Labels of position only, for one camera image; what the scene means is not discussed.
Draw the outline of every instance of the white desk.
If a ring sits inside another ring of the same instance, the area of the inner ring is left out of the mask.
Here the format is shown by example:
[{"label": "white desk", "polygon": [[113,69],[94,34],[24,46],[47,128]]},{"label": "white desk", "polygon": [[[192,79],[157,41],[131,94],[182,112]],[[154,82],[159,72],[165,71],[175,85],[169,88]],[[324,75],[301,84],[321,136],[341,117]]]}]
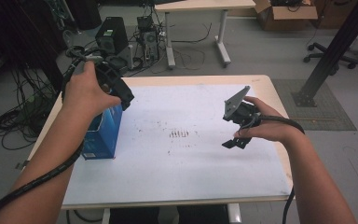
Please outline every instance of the white desk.
[{"label": "white desk", "polygon": [[[125,81],[135,99],[123,114],[116,158],[79,158],[63,209],[287,199],[291,173],[282,145],[253,139],[245,150],[220,146],[238,130],[238,125],[222,120],[223,100],[245,84],[285,115],[268,77],[131,77]],[[175,101],[156,103],[154,99]],[[60,107],[61,99],[34,150]],[[180,107],[194,114],[175,113]],[[199,123],[202,111],[215,121]]]},{"label": "white desk", "polygon": [[255,2],[252,0],[186,0],[181,2],[162,4],[156,6],[156,11],[165,12],[165,27],[166,27],[166,51],[168,58],[168,66],[173,69],[175,67],[175,60],[172,50],[172,37],[170,22],[174,21],[188,21],[200,22],[204,20],[213,22],[211,12],[221,11],[220,15],[220,30],[219,35],[216,36],[216,44],[219,52],[222,55],[224,66],[231,63],[225,45],[223,44],[223,37],[226,28],[227,12],[232,8],[251,8],[255,7]]}]

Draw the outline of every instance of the black device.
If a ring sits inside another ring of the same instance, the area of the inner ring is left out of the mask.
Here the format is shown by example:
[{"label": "black device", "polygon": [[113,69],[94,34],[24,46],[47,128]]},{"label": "black device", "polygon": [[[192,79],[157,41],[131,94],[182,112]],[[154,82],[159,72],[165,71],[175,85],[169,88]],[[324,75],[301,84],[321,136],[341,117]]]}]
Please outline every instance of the black device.
[{"label": "black device", "polygon": [[106,17],[95,40],[100,49],[118,55],[129,45],[123,18]]},{"label": "black device", "polygon": [[300,4],[302,0],[271,0],[273,7],[295,7]]},{"label": "black device", "polygon": [[158,31],[152,29],[148,32],[141,33],[142,43],[146,61],[155,61],[159,59],[158,54]]},{"label": "black device", "polygon": [[89,30],[101,25],[101,16],[97,2],[94,0],[62,0],[66,1],[76,24],[80,30]]},{"label": "black device", "polygon": [[158,29],[153,23],[153,18],[151,16],[138,17],[137,21],[140,34],[138,42],[142,45],[145,61],[158,60]]},{"label": "black device", "polygon": [[[243,102],[243,97],[250,90],[249,86],[245,86],[243,90],[237,92],[231,98],[225,101],[225,115],[223,119],[240,125],[240,130],[252,128],[260,124],[260,113],[254,105]],[[222,144],[223,147],[233,148],[240,147],[244,149],[252,138],[234,138]]]},{"label": "black device", "polygon": [[153,18],[151,16],[137,17],[138,21],[138,29],[141,32],[147,32],[152,29],[153,26]]},{"label": "black device", "polygon": [[95,66],[98,84],[107,93],[117,96],[121,100],[121,107],[126,110],[134,96],[131,89],[123,81],[122,74],[127,72],[125,61],[121,62],[115,56],[108,56],[103,62]]}]

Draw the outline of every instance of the blue box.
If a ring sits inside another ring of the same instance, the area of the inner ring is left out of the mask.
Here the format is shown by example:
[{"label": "blue box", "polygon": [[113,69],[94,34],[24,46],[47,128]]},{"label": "blue box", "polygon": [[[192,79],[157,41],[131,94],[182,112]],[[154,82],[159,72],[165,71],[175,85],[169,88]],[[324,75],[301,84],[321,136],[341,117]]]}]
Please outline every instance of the blue box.
[{"label": "blue box", "polygon": [[84,138],[82,155],[85,160],[113,159],[115,157],[121,105],[105,109],[89,126]]}]

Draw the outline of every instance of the hand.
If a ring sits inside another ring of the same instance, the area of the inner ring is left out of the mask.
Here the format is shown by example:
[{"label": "hand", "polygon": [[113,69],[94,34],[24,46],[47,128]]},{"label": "hand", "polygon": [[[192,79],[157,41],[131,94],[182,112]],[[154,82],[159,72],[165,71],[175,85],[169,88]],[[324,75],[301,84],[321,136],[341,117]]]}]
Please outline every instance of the hand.
[{"label": "hand", "polygon": [[[245,96],[244,100],[254,104],[261,112],[261,115],[282,117],[282,115],[278,111],[276,111],[271,106],[266,105],[263,101],[259,100],[258,98]],[[301,133],[301,132],[290,125],[278,121],[262,120],[259,126],[251,129],[242,129],[240,130],[240,132],[236,132],[234,134],[234,137],[236,138],[259,137],[259,138],[267,139],[269,141],[279,141],[283,143],[287,140],[290,140],[290,138],[292,138],[293,134],[295,133]]]},{"label": "hand", "polygon": [[62,109],[94,118],[106,108],[120,103],[118,97],[103,92],[98,85],[94,63],[86,62],[83,73],[72,75],[66,84]]}]

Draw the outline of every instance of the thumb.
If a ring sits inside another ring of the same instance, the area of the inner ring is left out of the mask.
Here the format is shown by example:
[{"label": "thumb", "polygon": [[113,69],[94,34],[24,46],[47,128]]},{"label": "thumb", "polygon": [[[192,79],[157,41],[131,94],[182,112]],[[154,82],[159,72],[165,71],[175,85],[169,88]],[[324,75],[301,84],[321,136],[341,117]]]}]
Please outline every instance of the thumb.
[{"label": "thumb", "polygon": [[116,97],[116,96],[111,96],[111,95],[107,95],[107,107],[112,107],[112,106],[115,106],[115,105],[119,105],[121,104],[121,100],[120,98]]},{"label": "thumb", "polygon": [[234,133],[236,138],[250,138],[250,137],[260,137],[260,127],[254,127],[250,129],[241,129]]},{"label": "thumb", "polygon": [[86,61],[84,63],[84,66],[83,66],[83,71],[86,74],[95,74],[95,64],[94,64],[94,62],[93,61]]}]

